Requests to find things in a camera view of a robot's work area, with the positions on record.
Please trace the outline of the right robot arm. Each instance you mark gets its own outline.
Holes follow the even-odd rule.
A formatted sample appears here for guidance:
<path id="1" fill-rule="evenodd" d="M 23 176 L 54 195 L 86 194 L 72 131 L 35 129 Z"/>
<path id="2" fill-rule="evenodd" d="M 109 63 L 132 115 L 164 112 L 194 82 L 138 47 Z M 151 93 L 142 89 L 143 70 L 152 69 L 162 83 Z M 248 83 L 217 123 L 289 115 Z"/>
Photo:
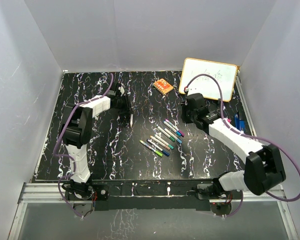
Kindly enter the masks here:
<path id="1" fill-rule="evenodd" d="M 260 196 L 286 180 L 286 173 L 278 147 L 264 145 L 236 133 L 216 111 L 209 111 L 202 94 L 186 96 L 182 105 L 181 119 L 207 135 L 223 143 L 242 160 L 244 169 L 225 172 L 213 179 L 205 192 L 223 199 L 231 191 L 250 191 Z"/>

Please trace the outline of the orange capped white marker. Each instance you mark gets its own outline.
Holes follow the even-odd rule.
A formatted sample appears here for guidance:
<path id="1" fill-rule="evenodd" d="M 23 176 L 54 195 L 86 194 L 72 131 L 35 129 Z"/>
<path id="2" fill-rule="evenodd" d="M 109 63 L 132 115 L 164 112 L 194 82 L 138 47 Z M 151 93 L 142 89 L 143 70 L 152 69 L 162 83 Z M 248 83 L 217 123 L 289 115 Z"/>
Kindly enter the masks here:
<path id="1" fill-rule="evenodd" d="M 162 143 L 161 141 L 159 141 L 157 138 L 155 138 L 154 136 L 151 136 L 150 135 L 150 138 L 153 140 L 153 141 L 155 141 L 156 143 L 158 143 L 158 144 L 160 144 L 161 146 L 163 146 L 165 149 L 167 149 L 167 150 L 170 150 L 170 148 L 167 146 L 167 145 L 165 145 L 164 143 Z"/>

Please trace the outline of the small whiteboard yellow frame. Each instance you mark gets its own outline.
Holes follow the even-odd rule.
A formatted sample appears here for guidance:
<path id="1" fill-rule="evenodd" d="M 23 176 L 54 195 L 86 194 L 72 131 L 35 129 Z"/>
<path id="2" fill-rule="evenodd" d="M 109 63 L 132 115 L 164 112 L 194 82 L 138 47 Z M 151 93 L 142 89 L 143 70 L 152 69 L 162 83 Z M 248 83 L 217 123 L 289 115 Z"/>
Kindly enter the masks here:
<path id="1" fill-rule="evenodd" d="M 234 64 L 214 62 L 203 59 L 184 60 L 178 92 L 184 94 L 200 93 L 206 99 L 218 100 L 220 93 L 224 102 L 232 99 L 238 67 Z"/>

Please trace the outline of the light blue capped marker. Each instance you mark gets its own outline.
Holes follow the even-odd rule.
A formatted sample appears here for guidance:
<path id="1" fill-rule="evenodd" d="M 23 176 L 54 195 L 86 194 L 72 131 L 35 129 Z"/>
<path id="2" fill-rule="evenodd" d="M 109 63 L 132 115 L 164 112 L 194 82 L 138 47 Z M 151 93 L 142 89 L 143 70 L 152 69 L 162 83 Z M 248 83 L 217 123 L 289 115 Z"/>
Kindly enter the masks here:
<path id="1" fill-rule="evenodd" d="M 182 141 L 171 131 L 169 131 L 167 128 L 164 129 L 171 137 L 173 137 L 179 144 L 182 143 Z"/>

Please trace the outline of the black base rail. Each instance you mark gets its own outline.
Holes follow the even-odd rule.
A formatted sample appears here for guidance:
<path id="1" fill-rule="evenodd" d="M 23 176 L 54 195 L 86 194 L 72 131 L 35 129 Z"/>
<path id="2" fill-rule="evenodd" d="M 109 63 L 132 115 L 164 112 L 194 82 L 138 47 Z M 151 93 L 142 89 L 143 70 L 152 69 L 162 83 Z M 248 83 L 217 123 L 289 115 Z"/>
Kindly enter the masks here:
<path id="1" fill-rule="evenodd" d="M 94 211 L 109 210 L 168 210 L 195 209 L 210 211 L 213 204 L 217 209 L 231 211 L 231 204 L 241 198 L 241 194 L 232 190 L 215 195 L 205 192 L 213 180 L 91 180 L 93 195 L 81 199 L 65 191 L 68 201 L 86 201 Z"/>

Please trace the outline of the green capped white marker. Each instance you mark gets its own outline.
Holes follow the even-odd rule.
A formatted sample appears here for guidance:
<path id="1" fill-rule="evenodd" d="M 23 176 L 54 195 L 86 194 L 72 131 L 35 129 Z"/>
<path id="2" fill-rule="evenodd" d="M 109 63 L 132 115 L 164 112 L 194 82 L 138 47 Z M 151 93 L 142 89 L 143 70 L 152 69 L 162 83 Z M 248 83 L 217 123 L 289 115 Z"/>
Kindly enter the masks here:
<path id="1" fill-rule="evenodd" d="M 163 153 L 156 150 L 155 148 L 153 148 L 152 146 L 150 146 L 149 144 L 147 144 L 146 142 L 144 142 L 143 140 L 139 141 L 143 146 L 145 146 L 146 148 L 148 148 L 149 150 L 151 150 L 153 153 L 155 153 L 156 155 L 158 155 L 159 157 L 163 156 Z"/>

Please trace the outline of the teal capped white marker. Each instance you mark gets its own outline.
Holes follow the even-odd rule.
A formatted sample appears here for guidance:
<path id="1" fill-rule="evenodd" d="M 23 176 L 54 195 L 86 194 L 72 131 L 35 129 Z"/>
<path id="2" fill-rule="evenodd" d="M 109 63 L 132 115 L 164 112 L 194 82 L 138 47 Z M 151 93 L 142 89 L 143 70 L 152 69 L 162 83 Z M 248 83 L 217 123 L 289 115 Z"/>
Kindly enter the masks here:
<path id="1" fill-rule="evenodd" d="M 174 147 L 172 145 L 170 145 L 168 142 L 166 142 L 165 140 L 163 140 L 159 135 L 155 134 L 155 138 L 157 138 L 158 140 L 160 140 L 162 143 L 164 143 L 166 146 L 168 146 L 171 150 L 174 149 Z"/>

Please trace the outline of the orange card packet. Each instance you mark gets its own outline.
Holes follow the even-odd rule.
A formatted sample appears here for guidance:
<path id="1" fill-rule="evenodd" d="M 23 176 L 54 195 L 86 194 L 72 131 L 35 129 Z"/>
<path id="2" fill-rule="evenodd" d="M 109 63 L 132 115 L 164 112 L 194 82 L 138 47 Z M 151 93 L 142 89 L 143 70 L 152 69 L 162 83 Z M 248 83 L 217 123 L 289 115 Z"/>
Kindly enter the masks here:
<path id="1" fill-rule="evenodd" d="M 153 86 L 164 96 L 174 89 L 174 87 L 163 78 L 155 81 Z"/>

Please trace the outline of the yellow capped white marker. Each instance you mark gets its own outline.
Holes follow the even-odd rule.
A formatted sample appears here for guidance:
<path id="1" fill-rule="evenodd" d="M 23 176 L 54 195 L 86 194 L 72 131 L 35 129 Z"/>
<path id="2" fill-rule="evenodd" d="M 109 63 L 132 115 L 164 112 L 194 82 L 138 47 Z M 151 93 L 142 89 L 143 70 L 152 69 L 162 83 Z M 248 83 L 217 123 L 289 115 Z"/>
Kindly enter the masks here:
<path id="1" fill-rule="evenodd" d="M 131 114 L 130 114 L 130 119 L 129 119 L 129 125 L 130 125 L 131 128 L 132 128 L 132 126 L 133 126 L 133 120 L 134 120 L 134 114 L 131 113 Z"/>

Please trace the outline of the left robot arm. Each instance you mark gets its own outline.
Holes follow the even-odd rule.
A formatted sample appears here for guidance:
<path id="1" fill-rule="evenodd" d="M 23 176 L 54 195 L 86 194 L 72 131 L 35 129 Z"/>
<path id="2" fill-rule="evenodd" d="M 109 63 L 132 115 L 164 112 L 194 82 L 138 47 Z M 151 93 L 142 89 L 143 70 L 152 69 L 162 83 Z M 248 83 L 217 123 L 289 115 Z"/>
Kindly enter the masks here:
<path id="1" fill-rule="evenodd" d="M 131 102 L 126 93 L 118 96 L 97 95 L 75 110 L 62 136 L 71 170 L 69 185 L 63 185 L 62 188 L 77 198 L 87 200 L 95 191 L 90 179 L 87 145 L 92 137 L 93 121 L 100 113 L 110 109 L 117 109 L 121 115 L 128 115 L 130 119 L 133 117 Z"/>

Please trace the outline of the aluminium frame rail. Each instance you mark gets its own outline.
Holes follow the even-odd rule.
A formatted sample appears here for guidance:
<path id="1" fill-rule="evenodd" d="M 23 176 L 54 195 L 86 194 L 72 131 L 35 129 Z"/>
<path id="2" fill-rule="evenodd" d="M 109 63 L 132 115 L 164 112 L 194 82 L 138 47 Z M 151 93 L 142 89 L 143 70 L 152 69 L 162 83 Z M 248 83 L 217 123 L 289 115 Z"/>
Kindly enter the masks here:
<path id="1" fill-rule="evenodd" d="M 55 183 L 26 183 L 10 240 L 297 240 L 288 205 L 250 192 L 223 200 L 190 195 L 188 181 L 113 182 L 107 200 L 76 200 Z"/>

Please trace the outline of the purple capped white marker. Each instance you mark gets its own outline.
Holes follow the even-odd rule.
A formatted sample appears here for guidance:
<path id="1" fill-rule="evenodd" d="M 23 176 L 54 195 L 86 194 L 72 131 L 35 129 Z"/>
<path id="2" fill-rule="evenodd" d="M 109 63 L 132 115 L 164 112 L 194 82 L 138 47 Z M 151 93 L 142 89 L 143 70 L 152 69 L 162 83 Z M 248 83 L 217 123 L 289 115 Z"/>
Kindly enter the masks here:
<path id="1" fill-rule="evenodd" d="M 176 133 L 179 134 L 180 136 L 182 135 L 182 134 L 178 131 L 178 129 L 177 129 L 172 123 L 170 123 L 167 119 L 165 119 L 163 122 L 164 122 L 165 124 L 167 124 L 174 132 L 176 132 Z"/>

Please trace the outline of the dark blue capped marker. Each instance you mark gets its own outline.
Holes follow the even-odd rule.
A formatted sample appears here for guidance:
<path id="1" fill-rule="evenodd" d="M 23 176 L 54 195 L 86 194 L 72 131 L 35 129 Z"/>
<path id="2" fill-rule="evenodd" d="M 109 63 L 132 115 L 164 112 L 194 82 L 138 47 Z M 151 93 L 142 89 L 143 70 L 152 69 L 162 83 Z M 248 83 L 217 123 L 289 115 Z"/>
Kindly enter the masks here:
<path id="1" fill-rule="evenodd" d="M 153 145 L 158 151 L 162 152 L 163 155 L 165 155 L 166 157 L 169 157 L 170 154 L 164 150 L 163 148 L 161 148 L 160 146 L 158 146 L 154 141 L 152 141 L 151 139 L 147 139 L 146 140 L 148 143 L 150 143 L 151 145 Z"/>

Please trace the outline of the dark green capped marker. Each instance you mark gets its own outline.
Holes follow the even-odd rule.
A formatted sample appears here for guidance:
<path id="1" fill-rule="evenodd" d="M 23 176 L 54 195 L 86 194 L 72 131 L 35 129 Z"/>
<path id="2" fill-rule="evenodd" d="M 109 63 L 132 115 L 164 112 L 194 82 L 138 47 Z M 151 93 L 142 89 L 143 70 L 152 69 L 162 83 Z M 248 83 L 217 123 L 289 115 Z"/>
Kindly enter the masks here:
<path id="1" fill-rule="evenodd" d="M 165 136 L 167 136 L 170 140 L 172 140 L 173 142 L 176 141 L 176 138 L 174 136 L 172 136 L 171 134 L 169 134 L 166 130 L 164 130 L 162 127 L 157 126 L 157 128 L 159 129 L 160 132 L 162 132 Z"/>

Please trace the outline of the blue capped white marker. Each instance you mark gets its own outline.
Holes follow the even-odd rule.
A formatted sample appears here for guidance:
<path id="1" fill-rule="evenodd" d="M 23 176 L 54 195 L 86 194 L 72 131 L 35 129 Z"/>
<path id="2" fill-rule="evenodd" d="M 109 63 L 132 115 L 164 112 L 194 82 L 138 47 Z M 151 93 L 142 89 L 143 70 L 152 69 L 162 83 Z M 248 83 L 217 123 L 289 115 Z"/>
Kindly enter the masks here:
<path id="1" fill-rule="evenodd" d="M 173 129 L 173 131 L 175 131 L 179 136 L 181 136 L 181 137 L 185 136 L 185 134 L 181 130 L 179 130 L 175 125 L 173 125 L 170 121 L 165 119 L 164 122 L 167 123 L 169 125 L 169 127 L 171 129 Z"/>

